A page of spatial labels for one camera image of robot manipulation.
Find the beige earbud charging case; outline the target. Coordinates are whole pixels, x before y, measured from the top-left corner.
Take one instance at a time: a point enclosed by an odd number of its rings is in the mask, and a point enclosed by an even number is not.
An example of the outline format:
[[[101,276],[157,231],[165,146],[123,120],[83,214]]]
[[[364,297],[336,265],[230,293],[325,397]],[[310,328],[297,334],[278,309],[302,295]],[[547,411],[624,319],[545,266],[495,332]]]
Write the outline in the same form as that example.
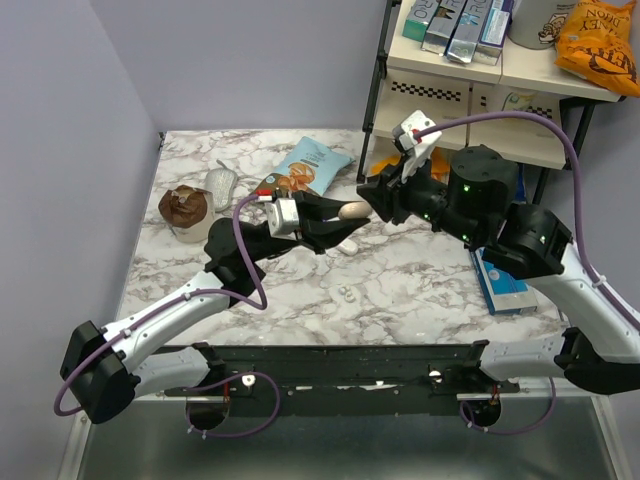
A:
[[[366,201],[354,201],[343,204],[338,210],[338,218],[343,221],[367,219],[373,209]]]

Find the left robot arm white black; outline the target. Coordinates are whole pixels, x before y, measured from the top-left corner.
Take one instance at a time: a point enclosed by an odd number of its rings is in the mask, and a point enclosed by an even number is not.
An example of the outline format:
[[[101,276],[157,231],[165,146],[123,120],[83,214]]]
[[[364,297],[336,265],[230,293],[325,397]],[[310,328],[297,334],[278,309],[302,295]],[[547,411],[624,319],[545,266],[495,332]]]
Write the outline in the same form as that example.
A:
[[[60,368],[63,384],[53,412],[79,412],[104,423],[143,395],[185,388],[214,393],[222,380],[202,347],[162,352],[168,341],[200,321],[242,303],[258,311],[268,307],[258,263],[301,246],[316,254],[332,249],[367,225],[372,213],[365,201],[340,201],[296,192],[278,196],[264,191],[240,200],[232,216],[216,220],[205,245],[205,268],[178,290],[142,311],[97,327],[76,327]]]

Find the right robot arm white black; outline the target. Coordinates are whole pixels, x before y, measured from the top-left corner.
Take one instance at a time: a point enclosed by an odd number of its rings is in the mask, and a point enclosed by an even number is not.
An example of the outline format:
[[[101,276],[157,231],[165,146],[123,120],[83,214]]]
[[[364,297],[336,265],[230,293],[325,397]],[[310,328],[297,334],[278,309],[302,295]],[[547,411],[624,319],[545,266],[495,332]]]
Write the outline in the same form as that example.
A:
[[[480,392],[515,377],[566,378],[601,395],[638,389],[638,331],[598,292],[571,231],[551,211],[516,202],[515,163],[480,145],[454,154],[446,183],[432,178],[429,165],[408,179],[402,170],[387,166],[358,186],[358,195],[385,222],[414,215],[480,251],[485,261],[542,293],[571,323],[542,340],[485,344],[480,357],[460,367],[467,389]]]

